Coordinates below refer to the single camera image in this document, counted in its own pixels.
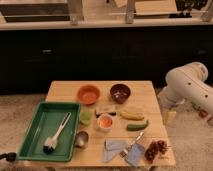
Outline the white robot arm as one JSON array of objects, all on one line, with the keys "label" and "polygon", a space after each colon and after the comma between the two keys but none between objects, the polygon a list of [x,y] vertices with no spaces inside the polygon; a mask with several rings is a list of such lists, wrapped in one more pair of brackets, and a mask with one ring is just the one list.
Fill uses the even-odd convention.
[{"label": "white robot arm", "polygon": [[213,127],[213,87],[205,83],[208,69],[201,62],[192,62],[167,72],[166,86],[158,94],[163,109],[171,109],[190,100],[205,112],[207,124]]}]

